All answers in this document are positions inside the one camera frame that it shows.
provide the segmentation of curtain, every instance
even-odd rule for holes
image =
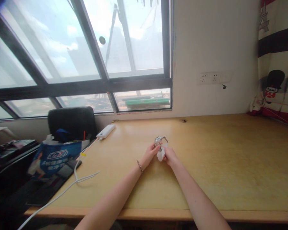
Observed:
[[[262,0],[258,37],[259,88],[250,114],[288,123],[288,0]]]

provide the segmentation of wooden desk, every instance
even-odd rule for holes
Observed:
[[[288,222],[288,126],[246,114],[116,121],[78,169],[93,179],[74,185],[40,216],[83,217],[164,135],[187,170],[228,221]],[[60,194],[75,180],[72,176]],[[32,214],[36,209],[29,209]],[[155,158],[120,219],[192,220],[174,173]]]

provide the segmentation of desk edge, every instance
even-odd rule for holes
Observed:
[[[83,218],[91,208],[47,208],[38,213],[40,217]],[[25,215],[37,209],[30,208]],[[288,223],[288,211],[225,211],[220,210],[229,222]],[[189,210],[175,209],[123,209],[117,219],[127,220],[193,220]]]

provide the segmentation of white wall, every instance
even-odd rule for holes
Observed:
[[[114,119],[151,119],[244,113],[258,86],[260,0],[175,0],[173,110],[96,116],[100,129]],[[197,85],[202,72],[234,71],[227,88]],[[21,139],[42,140],[46,119],[0,122]]]

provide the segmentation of bracelet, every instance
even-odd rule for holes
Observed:
[[[142,169],[142,166],[140,165],[140,163],[139,163],[139,161],[137,160],[137,163],[138,163],[138,165],[139,165],[139,167],[140,167],[140,170],[141,170],[141,174],[143,174],[143,169]]]

